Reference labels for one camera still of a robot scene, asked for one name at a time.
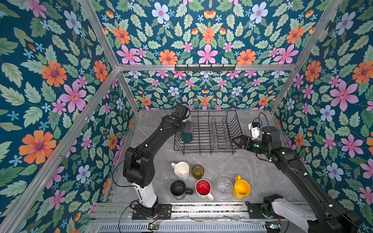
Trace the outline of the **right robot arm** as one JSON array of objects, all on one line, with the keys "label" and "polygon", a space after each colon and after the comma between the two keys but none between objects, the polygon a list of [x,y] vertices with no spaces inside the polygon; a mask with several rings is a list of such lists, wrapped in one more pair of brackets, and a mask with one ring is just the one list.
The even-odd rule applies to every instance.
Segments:
[{"label": "right robot arm", "polygon": [[274,126],[260,129],[260,136],[254,139],[240,135],[233,138],[239,149],[263,154],[267,162],[282,171],[303,195],[311,211],[307,212],[290,203],[279,194],[263,199],[261,211],[265,217],[281,216],[307,233],[356,233],[360,218],[336,203],[309,174],[298,154],[284,147],[280,132]]}]

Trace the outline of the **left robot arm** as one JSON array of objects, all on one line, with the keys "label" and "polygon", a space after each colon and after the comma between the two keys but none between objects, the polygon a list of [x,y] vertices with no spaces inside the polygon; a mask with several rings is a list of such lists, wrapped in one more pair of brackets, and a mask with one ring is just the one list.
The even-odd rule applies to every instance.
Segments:
[{"label": "left robot arm", "polygon": [[123,176],[136,189],[140,204],[148,209],[155,208],[158,197],[154,192],[152,180],[155,176],[154,157],[164,143],[178,132],[188,132],[187,119],[190,109],[178,104],[176,109],[164,116],[154,132],[137,147],[129,147],[123,161]]}]

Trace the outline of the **dark green mug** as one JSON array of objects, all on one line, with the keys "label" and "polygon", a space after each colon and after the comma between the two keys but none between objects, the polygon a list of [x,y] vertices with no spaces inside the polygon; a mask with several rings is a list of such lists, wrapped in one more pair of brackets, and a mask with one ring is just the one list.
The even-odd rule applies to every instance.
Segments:
[{"label": "dark green mug", "polygon": [[182,132],[181,133],[181,139],[184,143],[190,143],[193,141],[193,134],[192,133],[187,133],[187,132]]}]

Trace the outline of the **cream white mug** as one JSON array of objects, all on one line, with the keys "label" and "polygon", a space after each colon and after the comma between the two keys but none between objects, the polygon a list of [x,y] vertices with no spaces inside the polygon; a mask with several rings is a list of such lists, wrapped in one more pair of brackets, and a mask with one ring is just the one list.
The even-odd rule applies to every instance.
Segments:
[{"label": "cream white mug", "polygon": [[189,165],[186,162],[171,163],[175,175],[181,180],[189,178]]}]

